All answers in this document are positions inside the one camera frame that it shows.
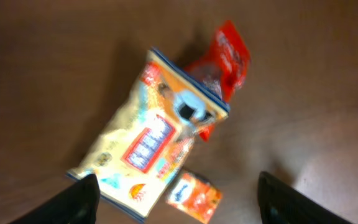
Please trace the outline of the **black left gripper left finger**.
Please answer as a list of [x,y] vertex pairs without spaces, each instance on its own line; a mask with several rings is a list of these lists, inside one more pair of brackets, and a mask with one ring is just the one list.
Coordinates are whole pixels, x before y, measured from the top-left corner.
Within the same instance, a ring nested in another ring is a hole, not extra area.
[[12,224],[95,224],[99,199],[97,178],[90,174]]

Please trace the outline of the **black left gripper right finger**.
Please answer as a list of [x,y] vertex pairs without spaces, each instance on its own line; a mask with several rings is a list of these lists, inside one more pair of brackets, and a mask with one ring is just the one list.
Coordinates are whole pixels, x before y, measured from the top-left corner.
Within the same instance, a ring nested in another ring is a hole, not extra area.
[[351,224],[265,171],[257,199],[263,224]]

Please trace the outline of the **beige wet wipes packet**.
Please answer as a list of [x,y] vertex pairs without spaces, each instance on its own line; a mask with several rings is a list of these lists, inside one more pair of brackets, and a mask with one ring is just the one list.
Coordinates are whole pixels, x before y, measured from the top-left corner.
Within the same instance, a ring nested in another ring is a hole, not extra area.
[[150,49],[128,99],[67,174],[75,180],[94,174],[102,198],[144,222],[196,135],[228,112],[217,94]]

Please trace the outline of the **red Hacks candy bag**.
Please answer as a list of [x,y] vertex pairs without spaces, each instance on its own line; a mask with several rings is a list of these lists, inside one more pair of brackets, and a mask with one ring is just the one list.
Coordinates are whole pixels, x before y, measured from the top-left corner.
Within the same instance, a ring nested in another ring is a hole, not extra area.
[[250,53],[228,20],[214,33],[208,51],[185,67],[185,72],[229,104],[246,79],[249,63]]

